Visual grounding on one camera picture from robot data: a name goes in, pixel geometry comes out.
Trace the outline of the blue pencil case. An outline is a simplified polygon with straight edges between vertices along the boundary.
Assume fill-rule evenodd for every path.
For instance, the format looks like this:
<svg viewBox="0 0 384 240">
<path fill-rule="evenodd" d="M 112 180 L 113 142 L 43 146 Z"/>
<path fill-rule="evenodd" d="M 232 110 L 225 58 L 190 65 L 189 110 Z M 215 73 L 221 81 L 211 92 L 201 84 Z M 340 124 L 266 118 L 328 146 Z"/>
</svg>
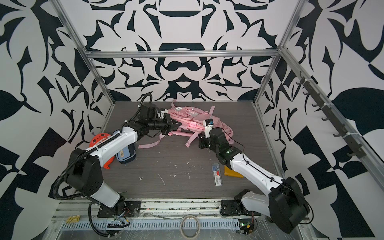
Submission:
<svg viewBox="0 0 384 240">
<path fill-rule="evenodd" d="M 120 164 L 128 164 L 136 159 L 136 148 L 135 144 L 130 144 L 120 150 L 116 154 L 116 158 Z"/>
</svg>

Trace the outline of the roll of clear tape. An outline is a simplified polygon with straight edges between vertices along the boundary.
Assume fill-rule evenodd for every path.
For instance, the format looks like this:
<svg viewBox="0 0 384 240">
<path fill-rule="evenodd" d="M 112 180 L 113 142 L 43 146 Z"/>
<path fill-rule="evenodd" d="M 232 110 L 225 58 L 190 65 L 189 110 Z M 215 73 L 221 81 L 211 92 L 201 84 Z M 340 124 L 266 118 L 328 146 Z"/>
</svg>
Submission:
<svg viewBox="0 0 384 240">
<path fill-rule="evenodd" d="M 195 230 L 193 236 L 189 236 L 185 233 L 185 230 Z M 186 215 L 182 218 L 180 223 L 180 232 L 181 235 L 187 240 L 194 240 L 198 237 L 201 231 L 201 223 L 200 220 L 193 215 Z"/>
</svg>

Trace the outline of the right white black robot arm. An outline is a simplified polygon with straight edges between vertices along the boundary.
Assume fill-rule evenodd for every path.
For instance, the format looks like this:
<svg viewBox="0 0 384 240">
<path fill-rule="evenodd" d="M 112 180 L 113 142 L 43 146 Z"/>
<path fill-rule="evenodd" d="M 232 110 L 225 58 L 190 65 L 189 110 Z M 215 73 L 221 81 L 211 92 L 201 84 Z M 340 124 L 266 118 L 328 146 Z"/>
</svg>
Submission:
<svg viewBox="0 0 384 240">
<path fill-rule="evenodd" d="M 239 195 L 247 211 L 269 217 L 286 234 L 304 224 L 306 217 L 314 215 L 297 181 L 291 177 L 283 179 L 253 162 L 244 150 L 229 143 L 230 138 L 223 129 L 214 128 L 209 135 L 198 134 L 200 149 L 213 151 L 222 165 L 241 174 L 262 191 L 262 195 L 251 191 Z"/>
</svg>

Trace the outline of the yellow tape piece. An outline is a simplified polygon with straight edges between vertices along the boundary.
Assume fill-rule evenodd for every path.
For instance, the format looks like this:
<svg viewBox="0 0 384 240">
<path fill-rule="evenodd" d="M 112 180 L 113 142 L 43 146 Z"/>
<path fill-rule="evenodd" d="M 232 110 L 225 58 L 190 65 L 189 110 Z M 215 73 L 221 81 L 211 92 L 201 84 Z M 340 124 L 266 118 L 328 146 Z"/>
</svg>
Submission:
<svg viewBox="0 0 384 240">
<path fill-rule="evenodd" d="M 70 216 L 66 220 L 66 224 L 74 224 L 78 223 L 80 221 L 81 216 L 80 215 L 75 215 L 75 216 Z"/>
</svg>

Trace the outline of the clear pen refill box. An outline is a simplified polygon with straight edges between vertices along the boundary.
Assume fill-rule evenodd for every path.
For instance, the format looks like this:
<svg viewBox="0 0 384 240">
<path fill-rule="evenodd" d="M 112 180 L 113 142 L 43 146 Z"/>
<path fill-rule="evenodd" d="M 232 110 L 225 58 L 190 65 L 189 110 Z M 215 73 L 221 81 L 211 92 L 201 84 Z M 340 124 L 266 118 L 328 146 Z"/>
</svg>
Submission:
<svg viewBox="0 0 384 240">
<path fill-rule="evenodd" d="M 222 178 L 219 164 L 212 164 L 212 171 L 214 176 L 215 186 L 222 186 Z"/>
</svg>

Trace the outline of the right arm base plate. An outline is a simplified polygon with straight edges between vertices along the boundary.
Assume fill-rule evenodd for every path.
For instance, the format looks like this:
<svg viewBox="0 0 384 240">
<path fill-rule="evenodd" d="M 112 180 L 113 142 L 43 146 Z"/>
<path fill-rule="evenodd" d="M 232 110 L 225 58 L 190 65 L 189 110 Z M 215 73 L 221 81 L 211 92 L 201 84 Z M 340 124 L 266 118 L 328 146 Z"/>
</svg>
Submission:
<svg viewBox="0 0 384 240">
<path fill-rule="evenodd" d="M 223 217 L 230 216 L 243 216 L 243 215 L 251 215 L 252 212 L 246 210 L 241 201 L 237 200 L 221 200 L 221 209 L 220 214 Z"/>
</svg>

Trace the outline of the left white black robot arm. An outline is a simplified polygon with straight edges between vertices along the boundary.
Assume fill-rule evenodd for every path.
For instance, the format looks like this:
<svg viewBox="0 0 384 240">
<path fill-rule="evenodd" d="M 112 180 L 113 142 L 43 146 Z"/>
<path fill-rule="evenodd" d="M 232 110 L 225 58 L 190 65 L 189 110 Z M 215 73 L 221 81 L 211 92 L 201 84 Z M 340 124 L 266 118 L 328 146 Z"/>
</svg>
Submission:
<svg viewBox="0 0 384 240">
<path fill-rule="evenodd" d="M 56 200 L 85 197 L 94 204 L 114 211 L 124 208 L 124 197 L 105 183 L 102 167 L 123 148 L 135 144 L 150 131 L 166 136 L 181 123 L 152 102 L 141 101 L 137 112 L 105 141 L 86 150 L 75 149 L 68 166 L 58 176 L 52 190 Z"/>
</svg>

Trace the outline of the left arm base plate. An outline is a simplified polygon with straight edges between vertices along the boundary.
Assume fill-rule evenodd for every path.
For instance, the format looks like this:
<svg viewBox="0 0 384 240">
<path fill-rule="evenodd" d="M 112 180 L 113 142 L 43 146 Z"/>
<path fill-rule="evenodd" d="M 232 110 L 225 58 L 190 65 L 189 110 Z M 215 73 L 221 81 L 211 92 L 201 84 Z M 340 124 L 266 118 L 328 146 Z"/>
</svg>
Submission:
<svg viewBox="0 0 384 240">
<path fill-rule="evenodd" d="M 140 213 L 141 201 L 124 201 L 118 202 L 114 207 L 109 208 L 101 204 L 98 218 L 112 218 L 118 216 L 120 218 L 136 217 Z"/>
</svg>

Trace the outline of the pink student backpack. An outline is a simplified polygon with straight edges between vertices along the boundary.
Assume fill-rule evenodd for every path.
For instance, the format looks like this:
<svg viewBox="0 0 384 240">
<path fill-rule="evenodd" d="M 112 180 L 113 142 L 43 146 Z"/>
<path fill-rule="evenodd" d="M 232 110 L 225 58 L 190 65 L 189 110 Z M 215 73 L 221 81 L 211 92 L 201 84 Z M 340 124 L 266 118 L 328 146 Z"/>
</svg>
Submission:
<svg viewBox="0 0 384 240">
<path fill-rule="evenodd" d="M 172 119 L 181 122 L 182 125 L 176 131 L 169 132 L 167 135 L 160 134 L 159 140 L 156 142 L 146 145 L 139 145 L 139 149 L 153 148 L 157 146 L 163 138 L 172 135 L 189 137 L 186 143 L 186 147 L 189 147 L 191 143 L 196 138 L 198 138 L 199 133 L 205 133 L 203 121 L 206 119 L 213 119 L 213 128 L 222 128 L 227 134 L 227 140 L 229 143 L 233 144 L 234 140 L 232 140 L 231 137 L 234 135 L 234 131 L 231 127 L 222 122 L 220 118 L 213 115 L 214 110 L 215 106 L 211 106 L 211 109 L 207 112 L 195 107 L 180 107 L 171 104 L 170 109 L 164 110 L 165 113 L 170 114 Z"/>
</svg>

